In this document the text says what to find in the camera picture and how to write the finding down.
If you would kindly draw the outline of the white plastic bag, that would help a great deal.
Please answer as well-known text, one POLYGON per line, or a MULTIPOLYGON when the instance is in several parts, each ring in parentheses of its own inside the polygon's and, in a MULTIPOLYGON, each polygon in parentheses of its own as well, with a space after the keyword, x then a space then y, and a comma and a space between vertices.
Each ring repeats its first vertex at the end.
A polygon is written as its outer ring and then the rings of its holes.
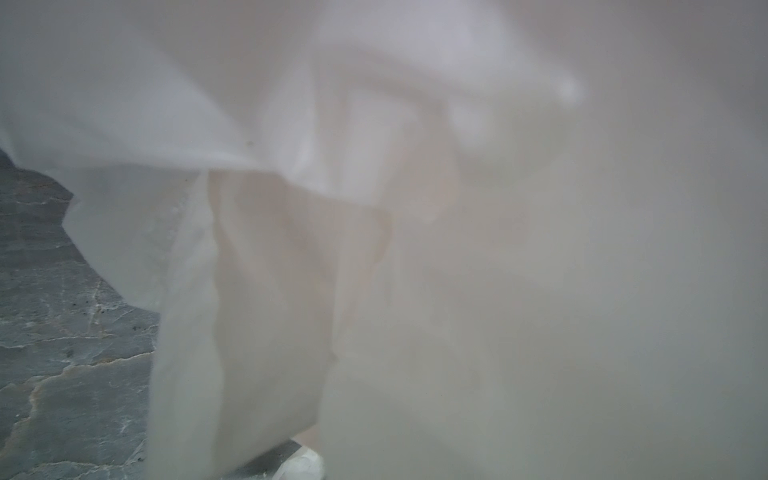
POLYGON ((767 475, 763 1, 5 1, 1 147, 161 316, 151 479, 767 475))

